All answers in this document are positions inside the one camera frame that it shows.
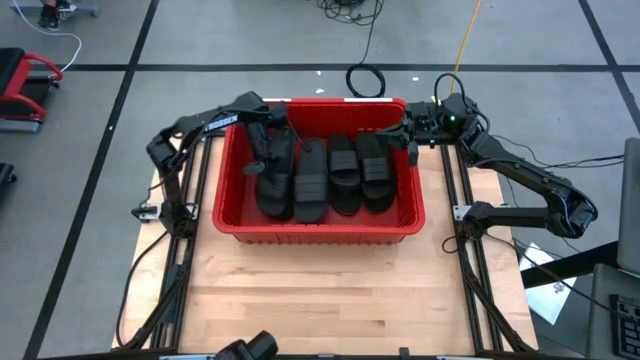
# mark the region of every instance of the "person's foot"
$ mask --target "person's foot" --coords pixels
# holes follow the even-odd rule
[[[56,10],[58,11],[58,19],[65,20],[71,13],[76,11],[77,6],[68,1],[58,0]]]
[[[56,31],[60,28],[56,8],[51,5],[45,5],[40,13],[40,21],[38,25],[47,30]]]

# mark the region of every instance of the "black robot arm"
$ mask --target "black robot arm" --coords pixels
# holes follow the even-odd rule
[[[197,142],[227,126],[243,124],[256,160],[245,167],[245,172],[258,173],[268,167],[274,158],[266,129],[285,125],[286,116],[286,105],[269,106],[256,93],[247,92],[229,105],[183,116],[151,140],[147,145],[147,153],[158,170],[165,197],[158,219],[170,235],[188,237],[195,230],[193,210],[187,207],[181,196],[179,173]],[[172,138],[181,140],[179,148],[171,143]],[[139,217],[142,211],[145,211],[144,208],[137,208],[132,213]]]
[[[463,233],[480,238],[491,226],[546,228],[553,234],[579,238],[598,217],[591,200],[571,182],[508,152],[489,135],[489,123],[468,97],[454,93],[442,103],[418,102],[406,106],[397,125],[377,134],[406,149],[409,163],[418,160],[418,145],[455,145],[467,166],[495,170],[540,194],[546,208],[494,207],[486,202],[456,207]]]

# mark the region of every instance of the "wooden platform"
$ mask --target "wooden platform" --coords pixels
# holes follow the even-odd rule
[[[458,258],[441,249],[453,228],[439,151],[420,150],[427,221],[398,245],[243,245],[211,221],[223,141],[214,142],[209,165],[181,352],[216,352],[267,330],[280,354],[397,354],[399,347],[415,355],[473,353]],[[470,169],[470,176],[477,200],[502,203],[495,172]],[[161,194],[152,199],[159,202]],[[143,225],[135,256],[162,232],[159,223]],[[511,239],[507,228],[491,233]],[[154,249],[133,277],[124,339],[158,300],[168,244],[166,239]],[[537,347],[515,252],[490,238],[484,247],[497,306]],[[479,302],[478,307],[484,318]],[[483,330],[484,346],[491,348]]]

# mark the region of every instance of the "black slipper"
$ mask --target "black slipper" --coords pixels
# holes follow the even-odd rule
[[[362,204],[360,168],[353,143],[346,135],[334,134],[328,141],[329,198],[337,212],[355,215]]]
[[[298,175],[294,178],[293,214],[297,222],[312,224],[329,210],[327,156],[322,140],[305,140],[300,147]]]
[[[266,215],[286,220],[293,216],[293,131],[289,128],[274,130],[271,146],[276,160],[256,179],[256,204]]]
[[[391,149],[386,142],[378,141],[373,133],[362,132],[356,137],[356,152],[362,173],[364,205],[374,214],[383,213],[391,207],[396,195]]]

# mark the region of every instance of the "red basket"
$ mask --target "red basket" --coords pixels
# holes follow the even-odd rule
[[[333,133],[355,139],[358,132],[392,126],[404,113],[397,99],[286,99],[289,120],[303,138],[326,139]],[[397,195],[383,214],[371,214],[364,206],[355,216],[345,216],[329,207],[318,224],[278,221],[256,206],[255,176],[242,168],[253,161],[242,126],[225,135],[222,165],[213,210],[213,223],[223,233],[244,243],[267,244],[396,244],[420,231],[425,222],[422,190],[417,168],[408,166],[407,153],[393,150]]]

